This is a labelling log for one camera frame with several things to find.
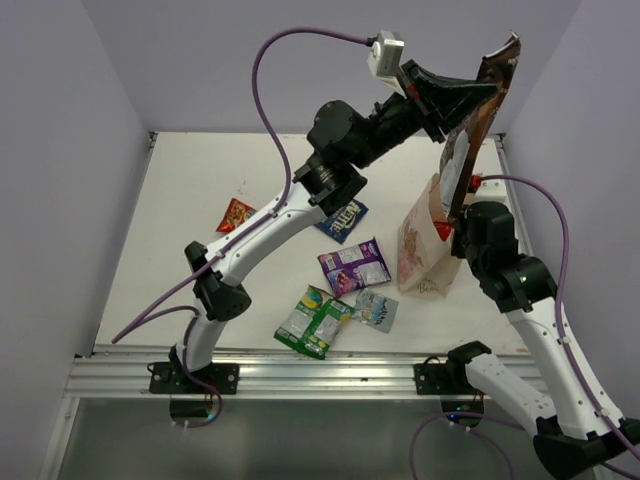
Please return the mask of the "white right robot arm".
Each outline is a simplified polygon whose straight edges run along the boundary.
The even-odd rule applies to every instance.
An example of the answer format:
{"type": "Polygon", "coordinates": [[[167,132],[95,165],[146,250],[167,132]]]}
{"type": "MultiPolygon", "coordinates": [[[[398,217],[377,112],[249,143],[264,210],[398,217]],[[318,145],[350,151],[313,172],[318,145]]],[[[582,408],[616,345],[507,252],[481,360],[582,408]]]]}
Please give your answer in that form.
{"type": "Polygon", "coordinates": [[[495,400],[531,436],[538,459],[556,479],[571,479],[636,451],[638,420],[625,416],[597,380],[548,268],[520,253],[509,209],[492,201],[466,207],[453,252],[467,260],[482,291],[520,335],[547,391],[513,374],[479,341],[448,353],[449,387],[479,390],[495,400]]]}

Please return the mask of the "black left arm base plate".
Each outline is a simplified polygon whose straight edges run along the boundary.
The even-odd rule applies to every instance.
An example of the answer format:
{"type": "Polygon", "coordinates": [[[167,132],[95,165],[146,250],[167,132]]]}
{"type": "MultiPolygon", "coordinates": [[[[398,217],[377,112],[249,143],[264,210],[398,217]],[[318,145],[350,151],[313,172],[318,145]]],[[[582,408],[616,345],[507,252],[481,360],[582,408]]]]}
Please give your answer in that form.
{"type": "MultiPolygon", "coordinates": [[[[147,365],[150,373],[149,392],[152,394],[190,395],[204,394],[206,389],[189,380],[181,368],[174,369],[170,362],[154,362],[147,365]]],[[[212,363],[193,376],[213,386],[222,395],[234,395],[239,382],[239,365],[236,363],[212,363]]]]}

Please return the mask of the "red fruit candy bag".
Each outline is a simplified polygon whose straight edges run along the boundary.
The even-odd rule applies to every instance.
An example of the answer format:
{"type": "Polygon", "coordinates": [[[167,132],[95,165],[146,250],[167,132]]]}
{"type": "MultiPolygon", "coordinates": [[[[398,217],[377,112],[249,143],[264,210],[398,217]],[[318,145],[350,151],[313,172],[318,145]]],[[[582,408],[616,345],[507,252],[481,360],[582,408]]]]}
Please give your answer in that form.
{"type": "Polygon", "coordinates": [[[453,227],[448,221],[434,221],[434,227],[443,242],[447,241],[452,234],[453,227]]]}

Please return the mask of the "beige paper bag orange handles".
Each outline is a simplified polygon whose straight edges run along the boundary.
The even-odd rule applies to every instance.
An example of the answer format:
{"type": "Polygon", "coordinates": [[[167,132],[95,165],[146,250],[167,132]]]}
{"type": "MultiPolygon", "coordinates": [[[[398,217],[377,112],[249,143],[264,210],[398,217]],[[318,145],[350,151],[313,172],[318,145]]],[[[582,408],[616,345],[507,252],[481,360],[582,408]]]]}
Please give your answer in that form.
{"type": "Polygon", "coordinates": [[[434,227],[437,220],[448,221],[435,173],[399,227],[396,278],[403,294],[445,298],[457,276],[461,261],[451,255],[453,230],[443,242],[434,227]]]}

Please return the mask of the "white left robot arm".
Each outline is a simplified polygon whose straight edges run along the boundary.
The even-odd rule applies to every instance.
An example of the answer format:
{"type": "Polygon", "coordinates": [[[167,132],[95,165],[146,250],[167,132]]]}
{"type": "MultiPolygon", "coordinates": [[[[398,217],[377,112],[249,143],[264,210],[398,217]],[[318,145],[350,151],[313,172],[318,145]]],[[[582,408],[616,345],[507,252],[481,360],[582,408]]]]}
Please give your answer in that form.
{"type": "Polygon", "coordinates": [[[497,96],[502,74],[484,67],[474,80],[432,74],[415,61],[396,75],[400,90],[362,116],[341,100],[315,114],[307,140],[313,152],[284,190],[243,223],[222,246],[192,242],[185,255],[202,304],[183,340],[172,347],[172,379],[185,392],[201,390],[226,321],[244,313],[251,298],[244,278],[290,238],[346,206],[366,185],[361,170],[419,130],[437,143],[497,96]]]}

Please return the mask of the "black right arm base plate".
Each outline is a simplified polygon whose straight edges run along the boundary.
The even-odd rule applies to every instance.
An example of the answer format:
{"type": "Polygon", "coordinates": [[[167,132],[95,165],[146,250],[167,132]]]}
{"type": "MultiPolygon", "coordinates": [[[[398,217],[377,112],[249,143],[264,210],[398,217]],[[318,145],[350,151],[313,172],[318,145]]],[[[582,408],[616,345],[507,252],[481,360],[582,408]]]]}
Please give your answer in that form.
{"type": "Polygon", "coordinates": [[[413,365],[413,379],[418,395],[474,395],[477,390],[468,382],[464,365],[457,360],[440,362],[428,357],[413,365]]]}

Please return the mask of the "brown chip bag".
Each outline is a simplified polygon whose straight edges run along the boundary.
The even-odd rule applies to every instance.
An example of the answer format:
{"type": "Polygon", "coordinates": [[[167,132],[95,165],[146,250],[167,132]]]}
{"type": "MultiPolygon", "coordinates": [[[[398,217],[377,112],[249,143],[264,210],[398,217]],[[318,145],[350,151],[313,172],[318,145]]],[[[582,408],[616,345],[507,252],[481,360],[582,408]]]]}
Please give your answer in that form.
{"type": "Polygon", "coordinates": [[[520,53],[520,37],[512,31],[500,49],[482,58],[476,80],[495,86],[497,92],[471,113],[445,143],[439,163],[440,203],[446,221],[456,230],[480,147],[508,94],[520,53]]]}

